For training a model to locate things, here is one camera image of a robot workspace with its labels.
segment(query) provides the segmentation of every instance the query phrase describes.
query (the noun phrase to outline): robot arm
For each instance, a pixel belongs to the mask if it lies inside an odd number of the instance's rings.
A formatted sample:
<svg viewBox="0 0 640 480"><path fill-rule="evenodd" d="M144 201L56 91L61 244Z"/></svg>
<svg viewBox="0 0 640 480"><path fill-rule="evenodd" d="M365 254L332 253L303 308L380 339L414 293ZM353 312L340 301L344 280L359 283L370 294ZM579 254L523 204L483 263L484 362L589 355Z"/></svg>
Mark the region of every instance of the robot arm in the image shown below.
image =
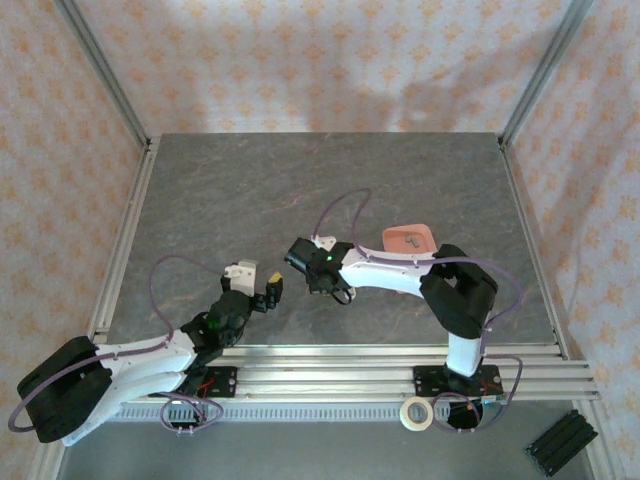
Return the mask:
<svg viewBox="0 0 640 480"><path fill-rule="evenodd" d="M465 256L453 245L415 255L364 251L376 258L410 260L416 264L370 261L353 244L336 242L334 237L318 238L315 243L298 238L285 261L305 275L310 293L329 294L338 301L336 295L344 294L350 303L354 287L386 288L424 299L449 332L447 368L463 377L472 377L480 364L481 338L498 291L496 282L474 264L417 264L432 258Z"/></svg>
<svg viewBox="0 0 640 480"><path fill-rule="evenodd" d="M38 439L42 443L62 439L71 446L117 413L124 402L157 392L195 393L207 363L238 342L251 313L266 312L280 301L280 274L271 277L264 294L255 293L255 278L256 265L251 261L227 267L220 299L208 312L174 330L163 348L153 349L165 336L120 345L94 345L86 336L67 342L20 382L21 398L70 365L103 354L115 356L63 376L27 404ZM118 356L139 349L151 351Z"/></svg>

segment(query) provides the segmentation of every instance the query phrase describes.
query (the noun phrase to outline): roll of tape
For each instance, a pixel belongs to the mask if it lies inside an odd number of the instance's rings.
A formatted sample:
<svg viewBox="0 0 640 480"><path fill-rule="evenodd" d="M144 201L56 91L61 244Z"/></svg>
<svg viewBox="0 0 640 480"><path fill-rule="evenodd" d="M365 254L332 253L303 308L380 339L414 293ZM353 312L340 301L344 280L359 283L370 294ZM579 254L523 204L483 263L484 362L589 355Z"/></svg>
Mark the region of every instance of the roll of tape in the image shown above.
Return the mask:
<svg viewBox="0 0 640 480"><path fill-rule="evenodd" d="M424 422L414 422L409 418L409 408L416 404L422 405L427 412L427 418ZM411 430L412 432L422 432L433 422L433 407L422 397L411 397L402 404L402 407L400 407L400 421L407 430Z"/></svg>

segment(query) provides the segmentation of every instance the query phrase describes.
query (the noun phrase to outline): black battery holder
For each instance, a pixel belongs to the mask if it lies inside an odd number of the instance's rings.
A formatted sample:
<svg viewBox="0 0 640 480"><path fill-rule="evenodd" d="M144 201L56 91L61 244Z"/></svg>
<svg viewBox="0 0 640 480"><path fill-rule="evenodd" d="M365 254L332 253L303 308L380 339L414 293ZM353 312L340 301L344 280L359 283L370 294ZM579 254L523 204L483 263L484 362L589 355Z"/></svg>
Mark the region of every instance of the black battery holder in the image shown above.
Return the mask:
<svg viewBox="0 0 640 480"><path fill-rule="evenodd" d="M598 436L593 427L571 410L526 448L527 454L547 477L552 477Z"/></svg>

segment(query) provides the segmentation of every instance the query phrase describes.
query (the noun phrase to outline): patterned wallpaper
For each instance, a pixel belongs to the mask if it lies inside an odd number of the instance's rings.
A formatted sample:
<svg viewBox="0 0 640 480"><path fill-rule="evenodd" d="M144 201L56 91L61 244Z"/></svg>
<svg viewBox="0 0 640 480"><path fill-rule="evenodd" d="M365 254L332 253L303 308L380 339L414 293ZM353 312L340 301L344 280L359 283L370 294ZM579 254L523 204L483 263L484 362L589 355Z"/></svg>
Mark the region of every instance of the patterned wallpaper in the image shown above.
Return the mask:
<svg viewBox="0 0 640 480"><path fill-rule="evenodd" d="M140 152L53 1L2 2L2 478L25 478L36 445L6 429L16 385L86 331Z"/></svg>
<svg viewBox="0 0 640 480"><path fill-rule="evenodd" d="M569 0L80 0L149 134L499 131Z"/></svg>
<svg viewBox="0 0 640 480"><path fill-rule="evenodd" d="M640 10L595 2L516 139L540 250L640 472Z"/></svg>

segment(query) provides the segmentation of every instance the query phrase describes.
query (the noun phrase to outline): orange patterned wall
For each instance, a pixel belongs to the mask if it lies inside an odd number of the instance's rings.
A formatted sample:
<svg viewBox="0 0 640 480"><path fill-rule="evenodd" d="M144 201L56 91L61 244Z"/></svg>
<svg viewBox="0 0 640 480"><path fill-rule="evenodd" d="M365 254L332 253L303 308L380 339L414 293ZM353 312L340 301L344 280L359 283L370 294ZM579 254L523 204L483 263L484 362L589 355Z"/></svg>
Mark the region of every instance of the orange patterned wall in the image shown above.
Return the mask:
<svg viewBox="0 0 640 480"><path fill-rule="evenodd" d="M514 146L556 300L640 472L640 11L595 2Z"/></svg>
<svg viewBox="0 0 640 480"><path fill-rule="evenodd" d="M569 0L79 4L158 135L500 131Z"/></svg>
<svg viewBox="0 0 640 480"><path fill-rule="evenodd" d="M141 150L53 1L2 2L0 52L0 476L18 479L36 441L6 429L16 385L86 332Z"/></svg>

